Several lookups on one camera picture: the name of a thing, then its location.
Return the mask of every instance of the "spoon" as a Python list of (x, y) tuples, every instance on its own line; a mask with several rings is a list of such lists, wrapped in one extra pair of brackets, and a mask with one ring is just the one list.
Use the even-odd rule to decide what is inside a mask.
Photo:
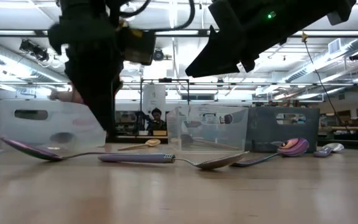
[(181, 135), (181, 140), (182, 140), (182, 144), (193, 144), (194, 142), (198, 142), (198, 143), (203, 143), (205, 145), (209, 145), (209, 146), (212, 146), (212, 147), (233, 149), (233, 150), (236, 150), (236, 151), (240, 150), (240, 148), (234, 147), (234, 146), (228, 146), (228, 145), (220, 144), (220, 143), (216, 143), (216, 142), (210, 142), (210, 141), (205, 141), (205, 140), (201, 140), (201, 139), (195, 139), (195, 138), (192, 138), (188, 134), (182, 134)]
[(46, 151), (46, 150), (43, 150), (43, 149), (40, 149), (37, 147), (28, 146), (21, 142), (7, 139), (4, 137), (0, 137), (0, 140), (3, 141), (4, 143), (10, 145), (14, 149), (17, 149), (20, 152), (23, 152), (23, 153), (26, 153), (27, 155), (30, 155), (32, 157), (36, 157), (38, 159), (43, 159), (43, 160), (50, 161), (50, 162), (58, 162), (58, 161), (63, 161), (65, 159), (70, 159), (70, 158), (74, 158), (74, 157), (78, 157), (78, 156), (85, 156), (85, 155), (110, 154), (108, 152), (84, 152), (84, 153), (79, 153), (79, 154), (75, 154), (72, 156), (59, 156), (58, 154), (55, 154), (55, 153), (52, 153), (52, 152), (49, 152), (49, 151)]
[(185, 161), (197, 168), (203, 170), (212, 170), (228, 166), (234, 162), (237, 162), (244, 158), (248, 152), (242, 152), (231, 156), (222, 157), (219, 159), (213, 159), (205, 162), (192, 162), (188, 159), (176, 158), (174, 154), (114, 154), (114, 155), (105, 155), (99, 156), (99, 160), (103, 162), (144, 162), (144, 163), (154, 163), (154, 164), (173, 164), (175, 161)]
[(320, 150), (313, 153), (315, 157), (327, 157), (332, 152), (342, 151), (345, 147), (339, 143), (329, 143), (323, 146)]
[(265, 162), (275, 156), (283, 155), (289, 157), (296, 157), (304, 154), (306, 150), (309, 148), (309, 142), (306, 139), (299, 138), (299, 139), (290, 139), (286, 142), (271, 142), (278, 146), (278, 151), (275, 154), (259, 157), (255, 159), (249, 159), (246, 161), (235, 162), (231, 164), (233, 167), (249, 167), (256, 164), (260, 164), (261, 162)]
[(158, 140), (158, 139), (150, 139), (147, 142), (145, 142), (145, 144), (139, 144), (139, 145), (136, 145), (136, 146), (123, 147), (123, 148), (118, 149), (118, 151), (141, 149), (141, 148), (143, 148), (145, 146), (154, 147), (154, 146), (158, 146), (160, 143), (161, 143), (161, 141)]

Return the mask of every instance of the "wooden table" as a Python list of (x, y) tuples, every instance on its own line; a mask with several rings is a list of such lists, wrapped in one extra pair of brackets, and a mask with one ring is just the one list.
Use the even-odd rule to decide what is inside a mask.
[(106, 164), (88, 156), (48, 163), (0, 151), (2, 223), (356, 224), (358, 151), (210, 172), (180, 161)]

